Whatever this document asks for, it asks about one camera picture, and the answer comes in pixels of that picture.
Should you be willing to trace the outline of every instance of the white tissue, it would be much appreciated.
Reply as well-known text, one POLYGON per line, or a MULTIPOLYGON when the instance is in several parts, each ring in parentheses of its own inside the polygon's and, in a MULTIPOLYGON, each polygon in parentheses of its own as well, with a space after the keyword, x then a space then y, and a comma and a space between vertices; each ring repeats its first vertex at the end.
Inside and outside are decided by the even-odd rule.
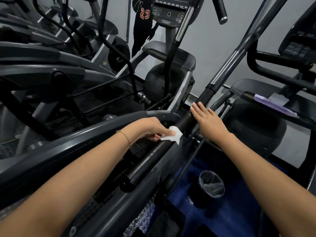
POLYGON ((162 135, 162 137, 160 137, 160 140, 162 140, 162 141, 165 141, 165 140, 175 141, 177 144, 179 144, 180 138, 183 135, 182 132, 176 126, 169 127, 169 130, 175 131, 176 135, 173 135, 173 136, 162 135))

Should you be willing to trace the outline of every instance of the gold bracelet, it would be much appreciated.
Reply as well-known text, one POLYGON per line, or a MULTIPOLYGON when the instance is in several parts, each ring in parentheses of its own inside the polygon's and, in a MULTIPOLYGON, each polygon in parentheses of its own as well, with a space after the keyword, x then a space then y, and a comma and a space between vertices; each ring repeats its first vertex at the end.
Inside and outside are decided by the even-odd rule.
MULTIPOLYGON (((116 133, 118 133, 118 132, 120 132, 120 133, 122 133, 123 135, 125 135, 125 133, 124 133, 123 131, 121 131, 121 130, 116 131, 116 133)), ((125 135, 125 137, 126 137, 126 139, 128 140, 128 144, 129 144, 130 147, 131 147, 131 142, 130 142, 129 138, 127 137, 127 135, 125 135)))

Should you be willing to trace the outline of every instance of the red number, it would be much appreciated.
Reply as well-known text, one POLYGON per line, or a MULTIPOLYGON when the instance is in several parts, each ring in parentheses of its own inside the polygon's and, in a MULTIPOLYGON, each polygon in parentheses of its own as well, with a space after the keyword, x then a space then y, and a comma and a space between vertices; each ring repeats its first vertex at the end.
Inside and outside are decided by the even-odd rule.
POLYGON ((140 13, 140 18, 144 20, 144 13, 145 13, 145 10, 144 8, 142 8, 142 11, 140 13))
POLYGON ((150 10, 146 10, 146 16, 145 16, 145 19, 148 19, 148 18, 149 18, 149 15, 150 15, 150 10))
POLYGON ((141 9, 141 12, 140 12, 140 18, 144 20, 144 17, 145 19, 147 20, 150 16, 150 10, 146 10, 144 8, 141 9))

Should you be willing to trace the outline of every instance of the purple cloth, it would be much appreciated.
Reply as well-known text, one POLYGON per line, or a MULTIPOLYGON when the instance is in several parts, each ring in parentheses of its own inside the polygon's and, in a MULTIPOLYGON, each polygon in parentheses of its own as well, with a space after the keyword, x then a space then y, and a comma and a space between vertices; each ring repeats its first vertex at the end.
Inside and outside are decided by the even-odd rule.
POLYGON ((274 102, 272 102, 271 100, 269 100, 263 96, 255 94, 254 99, 255 99, 255 101, 262 103, 263 105, 270 107, 278 112, 281 112, 287 116, 298 118, 297 113, 289 110, 288 108, 286 108, 284 106, 280 106, 278 104, 275 104, 274 102))

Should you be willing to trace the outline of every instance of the black foam grip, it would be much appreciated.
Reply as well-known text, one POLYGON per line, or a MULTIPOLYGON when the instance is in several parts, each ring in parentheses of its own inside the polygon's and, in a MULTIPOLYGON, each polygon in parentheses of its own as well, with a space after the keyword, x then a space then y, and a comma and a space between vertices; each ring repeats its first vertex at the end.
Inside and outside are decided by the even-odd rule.
POLYGON ((217 14, 217 18, 219 21, 219 24, 224 24, 227 22, 228 18, 227 18, 227 13, 226 13, 226 9, 223 3, 223 0, 212 0, 214 7, 215 7, 215 11, 217 14))

